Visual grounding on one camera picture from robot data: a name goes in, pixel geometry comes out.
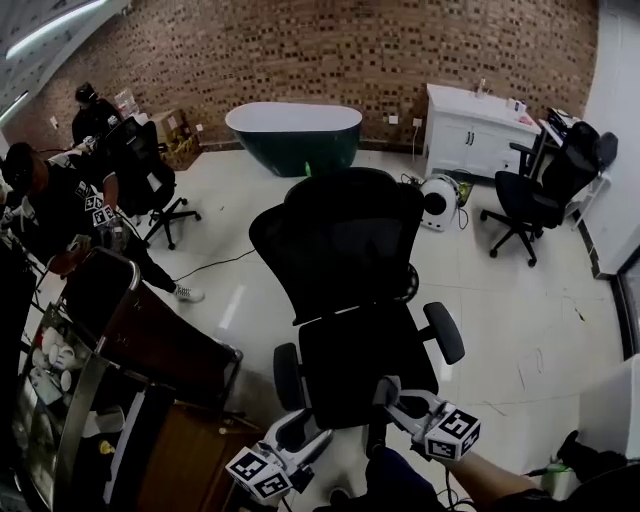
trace cabinet door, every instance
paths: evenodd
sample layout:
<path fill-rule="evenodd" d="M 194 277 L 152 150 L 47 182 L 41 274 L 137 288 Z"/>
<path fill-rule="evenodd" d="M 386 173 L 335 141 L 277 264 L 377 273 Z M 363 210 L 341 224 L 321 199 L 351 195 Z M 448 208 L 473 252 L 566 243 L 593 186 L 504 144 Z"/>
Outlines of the cabinet door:
<path fill-rule="evenodd" d="M 471 129 L 471 123 L 447 116 L 435 121 L 429 145 L 427 174 L 430 174 L 432 169 L 464 168 Z"/>
<path fill-rule="evenodd" d="M 472 174 L 493 178 L 499 170 L 498 160 L 503 141 L 503 136 L 498 131 L 483 125 L 474 125 L 465 169 Z"/>

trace person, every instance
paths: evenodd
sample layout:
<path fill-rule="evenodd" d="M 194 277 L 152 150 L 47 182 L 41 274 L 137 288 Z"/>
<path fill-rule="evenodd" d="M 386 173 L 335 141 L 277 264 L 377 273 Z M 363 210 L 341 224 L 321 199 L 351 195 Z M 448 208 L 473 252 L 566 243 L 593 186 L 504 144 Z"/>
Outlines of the person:
<path fill-rule="evenodd" d="M 438 462 L 467 491 L 473 508 L 480 512 L 552 511 L 560 506 L 560 502 L 552 500 L 528 478 L 501 469 L 473 452 L 459 461 Z M 377 444 L 371 449 L 366 479 L 367 493 L 364 496 L 350 499 L 343 490 L 336 489 L 331 494 L 331 505 L 316 508 L 315 512 L 447 510 L 438 500 L 433 486 L 384 444 Z"/>
<path fill-rule="evenodd" d="M 69 274 L 91 247 L 103 245 L 103 234 L 94 226 L 94 210 L 87 207 L 94 201 L 90 185 L 103 192 L 104 204 L 115 211 L 115 173 L 100 168 L 98 161 L 81 152 L 56 155 L 46 161 L 25 142 L 9 148 L 2 173 L 13 193 L 22 197 L 12 232 L 51 272 Z M 201 290 L 174 283 L 151 259 L 146 243 L 133 233 L 121 252 L 138 264 L 142 278 L 150 285 L 181 301 L 199 302 L 204 298 Z"/>
<path fill-rule="evenodd" d="M 76 101 L 80 110 L 71 124 L 73 143 L 76 146 L 87 137 L 106 136 L 122 122 L 120 112 L 104 98 L 98 98 L 89 82 L 76 89 Z"/>
<path fill-rule="evenodd" d="M 367 493 L 358 498 L 350 498 L 344 489 L 335 488 L 331 493 L 331 505 L 318 507 L 315 512 L 444 512 L 452 509 L 475 509 L 478 512 L 573 512 L 629 510 L 636 506 L 635 486 L 640 478 L 640 463 L 627 464 L 622 456 L 613 460 L 610 454 L 606 461 L 602 461 L 595 450 L 587 449 L 589 453 L 586 453 L 586 447 L 577 446 L 578 432 L 572 432 L 558 456 L 571 466 L 583 484 L 566 500 L 552 499 L 532 480 L 501 469 L 470 451 L 458 461 L 437 459 L 456 478 L 470 498 L 454 499 L 452 491 L 449 503 L 454 506 L 445 507 L 440 503 L 433 486 L 416 473 L 398 453 L 386 447 L 386 429 L 380 425 L 373 427 L 366 447 L 369 457 L 365 475 Z M 588 475 L 583 472 L 583 480 L 578 474 L 578 468 L 571 463 L 584 465 L 585 462 L 591 469 Z"/>

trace dark green bathtub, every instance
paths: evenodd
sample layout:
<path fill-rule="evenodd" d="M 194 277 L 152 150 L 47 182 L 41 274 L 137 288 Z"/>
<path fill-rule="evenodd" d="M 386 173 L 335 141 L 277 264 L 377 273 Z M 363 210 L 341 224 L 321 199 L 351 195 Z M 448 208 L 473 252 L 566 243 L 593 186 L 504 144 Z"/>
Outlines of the dark green bathtub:
<path fill-rule="evenodd" d="M 243 147 L 276 176 L 350 167 L 362 114 L 349 107 L 258 102 L 234 108 L 226 123 Z"/>

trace black chair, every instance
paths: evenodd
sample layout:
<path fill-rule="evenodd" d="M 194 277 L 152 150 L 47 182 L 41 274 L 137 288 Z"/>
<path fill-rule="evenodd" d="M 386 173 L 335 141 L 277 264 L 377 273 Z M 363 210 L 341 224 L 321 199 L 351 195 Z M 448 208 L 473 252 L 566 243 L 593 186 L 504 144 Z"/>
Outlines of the black chair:
<path fill-rule="evenodd" d="M 480 220 L 491 217 L 510 228 L 489 252 L 492 258 L 498 255 L 502 244 L 517 234 L 531 256 L 529 266 L 534 267 L 538 259 L 532 242 L 542 236 L 543 228 L 553 229 L 562 224 L 571 199 L 615 160 L 618 139 L 612 133 L 600 137 L 587 123 L 576 123 L 545 169 L 541 182 L 529 177 L 528 159 L 535 152 L 520 144 L 510 146 L 520 152 L 519 174 L 498 171 L 495 177 L 496 192 L 506 216 L 482 210 Z"/>
<path fill-rule="evenodd" d="M 173 198 L 176 177 L 173 169 L 160 158 L 155 124 L 148 122 L 140 126 L 132 117 L 125 119 L 109 132 L 101 142 L 99 151 L 106 153 L 112 168 L 116 170 L 120 185 L 120 208 L 129 217 L 153 212 L 149 225 L 153 221 L 155 224 L 144 238 L 147 245 L 156 231 L 164 227 L 169 249 L 175 249 L 169 229 L 171 221 L 192 216 L 200 220 L 201 217 L 196 211 L 175 213 L 179 204 L 187 204 L 187 200 L 182 197 L 164 209 Z M 155 178 L 151 181 L 160 185 L 155 191 L 147 178 L 149 174 Z"/>
<path fill-rule="evenodd" d="M 424 307 L 430 326 L 421 331 L 406 305 L 418 286 L 409 257 L 422 201 L 382 171 L 352 168 L 307 178 L 252 223 L 251 241 L 288 294 L 294 325 L 302 324 L 303 363 L 293 343 L 274 353 L 283 407 L 308 411 L 281 429 L 278 442 L 288 449 L 303 445 L 310 417 L 319 429 L 368 424 L 385 375 L 437 393 L 423 341 L 436 338 L 449 364 L 464 355 L 442 304 Z"/>

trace chair seat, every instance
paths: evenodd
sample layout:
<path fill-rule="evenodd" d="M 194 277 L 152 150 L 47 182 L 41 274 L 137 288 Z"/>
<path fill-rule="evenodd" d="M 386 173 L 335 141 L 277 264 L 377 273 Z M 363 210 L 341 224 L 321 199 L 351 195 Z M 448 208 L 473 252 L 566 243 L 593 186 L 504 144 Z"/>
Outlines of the chair seat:
<path fill-rule="evenodd" d="M 498 171 L 496 192 L 506 215 L 514 220 L 554 228 L 562 221 L 562 211 L 540 204 L 534 195 L 544 197 L 542 185 L 525 176 Z"/>
<path fill-rule="evenodd" d="M 403 389 L 438 392 L 431 361 L 406 304 L 389 301 L 331 315 L 300 328 L 300 352 L 318 427 L 370 422 L 384 375 Z"/>

